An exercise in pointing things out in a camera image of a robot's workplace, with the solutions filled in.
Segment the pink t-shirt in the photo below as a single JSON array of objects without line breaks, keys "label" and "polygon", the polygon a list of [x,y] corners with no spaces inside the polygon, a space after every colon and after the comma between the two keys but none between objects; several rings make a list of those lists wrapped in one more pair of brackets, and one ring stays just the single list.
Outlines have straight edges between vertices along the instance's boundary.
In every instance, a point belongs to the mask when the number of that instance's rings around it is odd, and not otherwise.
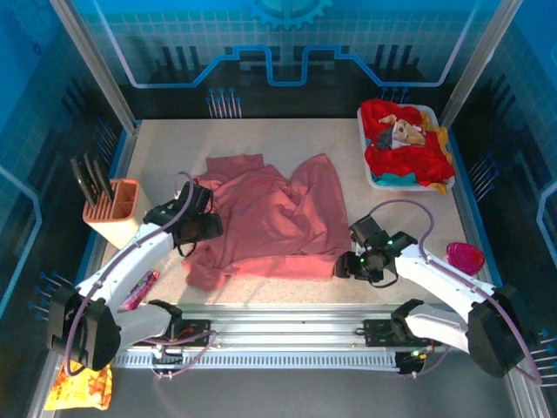
[{"label": "pink t-shirt", "polygon": [[339,175],[324,154],[290,178],[260,154],[207,158],[196,178],[213,192],[224,232],[182,262],[186,283],[206,292],[233,277],[328,280],[351,248]]}]

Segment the peach knife block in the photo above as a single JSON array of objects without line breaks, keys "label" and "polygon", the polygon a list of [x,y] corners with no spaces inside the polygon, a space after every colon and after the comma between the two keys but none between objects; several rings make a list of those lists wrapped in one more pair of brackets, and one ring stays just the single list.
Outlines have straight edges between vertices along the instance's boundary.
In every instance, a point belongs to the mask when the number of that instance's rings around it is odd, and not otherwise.
[{"label": "peach knife block", "polygon": [[92,206],[85,201],[83,221],[117,249],[122,249],[138,231],[141,224],[138,204],[141,192],[135,179],[112,179],[113,199],[105,192]]}]

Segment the purple candy bag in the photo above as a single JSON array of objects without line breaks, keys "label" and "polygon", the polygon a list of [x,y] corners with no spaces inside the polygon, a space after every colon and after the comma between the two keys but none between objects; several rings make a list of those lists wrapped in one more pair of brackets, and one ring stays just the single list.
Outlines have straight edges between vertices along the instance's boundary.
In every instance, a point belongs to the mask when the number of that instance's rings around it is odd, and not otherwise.
[{"label": "purple candy bag", "polygon": [[123,309],[130,311],[138,307],[143,301],[146,294],[151,290],[158,281],[160,272],[155,270],[147,271],[139,282],[130,290],[130,293],[122,303]]}]

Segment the teal garment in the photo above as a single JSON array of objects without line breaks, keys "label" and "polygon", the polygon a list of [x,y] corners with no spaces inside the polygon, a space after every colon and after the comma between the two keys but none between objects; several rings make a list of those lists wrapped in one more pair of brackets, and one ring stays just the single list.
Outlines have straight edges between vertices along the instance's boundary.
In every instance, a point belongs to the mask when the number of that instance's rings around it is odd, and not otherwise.
[{"label": "teal garment", "polygon": [[373,183],[381,186],[408,187],[418,185],[416,177],[413,173],[409,173],[405,176],[399,176],[397,174],[385,172],[380,176],[372,173],[371,176]]}]

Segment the pink plastic cup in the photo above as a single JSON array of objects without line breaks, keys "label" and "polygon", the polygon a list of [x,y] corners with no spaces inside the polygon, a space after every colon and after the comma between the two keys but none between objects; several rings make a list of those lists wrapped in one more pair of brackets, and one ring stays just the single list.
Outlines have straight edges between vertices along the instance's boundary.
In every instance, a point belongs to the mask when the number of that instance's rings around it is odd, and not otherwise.
[{"label": "pink plastic cup", "polygon": [[485,264],[484,253],[470,244],[453,242],[446,246],[446,262],[469,276],[477,274]]}]

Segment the small black controller board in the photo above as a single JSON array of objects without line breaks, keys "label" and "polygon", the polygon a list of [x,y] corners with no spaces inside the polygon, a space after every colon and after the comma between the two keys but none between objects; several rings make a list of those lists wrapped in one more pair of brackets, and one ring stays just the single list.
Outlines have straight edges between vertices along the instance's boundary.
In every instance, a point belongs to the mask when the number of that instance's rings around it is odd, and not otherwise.
[{"label": "small black controller board", "polygon": [[426,364],[427,351],[412,350],[410,352],[396,352],[395,364],[400,375],[414,376],[419,374]]}]

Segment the yellow garment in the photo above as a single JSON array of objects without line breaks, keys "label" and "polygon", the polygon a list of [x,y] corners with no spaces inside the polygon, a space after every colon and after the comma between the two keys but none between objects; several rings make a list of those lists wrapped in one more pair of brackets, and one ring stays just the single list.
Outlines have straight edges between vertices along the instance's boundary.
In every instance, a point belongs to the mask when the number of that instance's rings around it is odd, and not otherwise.
[{"label": "yellow garment", "polygon": [[429,115],[420,111],[421,127],[426,135],[426,180],[429,186],[446,196],[448,182],[454,176],[453,156],[447,150],[448,132],[433,123]]}]

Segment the yellow snack bag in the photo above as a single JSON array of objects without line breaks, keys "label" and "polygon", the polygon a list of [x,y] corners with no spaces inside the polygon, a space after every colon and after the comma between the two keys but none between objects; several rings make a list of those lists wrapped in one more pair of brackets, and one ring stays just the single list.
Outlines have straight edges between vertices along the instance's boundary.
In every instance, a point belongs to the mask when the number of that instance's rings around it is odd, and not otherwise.
[{"label": "yellow snack bag", "polygon": [[111,404],[112,389],[111,364],[100,371],[86,368],[76,376],[67,375],[62,365],[46,398],[44,410],[95,408],[105,411]]}]

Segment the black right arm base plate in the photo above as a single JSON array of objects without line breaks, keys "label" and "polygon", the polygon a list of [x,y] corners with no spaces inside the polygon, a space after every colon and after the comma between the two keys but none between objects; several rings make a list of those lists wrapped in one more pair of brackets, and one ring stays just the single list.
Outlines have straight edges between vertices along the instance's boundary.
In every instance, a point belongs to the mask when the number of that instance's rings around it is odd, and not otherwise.
[{"label": "black right arm base plate", "polygon": [[396,339],[389,320],[364,320],[363,330],[368,347],[395,347]]}]

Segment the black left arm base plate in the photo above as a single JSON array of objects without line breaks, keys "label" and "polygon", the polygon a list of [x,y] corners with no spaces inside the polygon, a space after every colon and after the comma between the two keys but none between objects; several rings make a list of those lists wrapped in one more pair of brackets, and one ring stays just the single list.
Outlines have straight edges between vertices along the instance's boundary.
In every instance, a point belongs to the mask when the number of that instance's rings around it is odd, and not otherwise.
[{"label": "black left arm base plate", "polygon": [[202,334],[211,329],[211,322],[209,320],[182,320],[177,324],[171,334],[171,341],[186,340],[181,345],[184,347],[203,347],[209,341],[209,336],[205,335],[198,337],[195,340],[194,336]]}]

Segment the aluminium mounting rail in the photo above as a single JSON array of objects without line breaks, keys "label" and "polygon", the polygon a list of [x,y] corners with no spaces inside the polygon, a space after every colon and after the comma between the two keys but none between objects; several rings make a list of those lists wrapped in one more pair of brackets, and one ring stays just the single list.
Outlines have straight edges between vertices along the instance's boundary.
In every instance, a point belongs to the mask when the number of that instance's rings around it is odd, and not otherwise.
[{"label": "aluminium mounting rail", "polygon": [[368,347],[364,320],[390,320],[390,307],[324,305],[283,307],[189,306],[187,320],[209,320],[215,348],[230,351],[341,351],[392,348],[411,351],[428,339],[398,340],[395,347]]}]

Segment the aluminium frame post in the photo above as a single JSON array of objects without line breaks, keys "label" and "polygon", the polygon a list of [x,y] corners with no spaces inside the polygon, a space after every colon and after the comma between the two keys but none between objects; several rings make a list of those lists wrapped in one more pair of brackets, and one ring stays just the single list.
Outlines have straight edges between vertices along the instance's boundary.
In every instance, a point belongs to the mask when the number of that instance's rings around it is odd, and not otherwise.
[{"label": "aluminium frame post", "polygon": [[72,0],[49,0],[49,2],[118,121],[128,134],[135,134],[138,125],[131,108]]},{"label": "aluminium frame post", "polygon": [[500,0],[499,6],[489,21],[480,41],[470,57],[459,81],[440,116],[441,125],[450,128],[463,105],[468,100],[480,76],[491,61],[501,39],[524,0]]}]

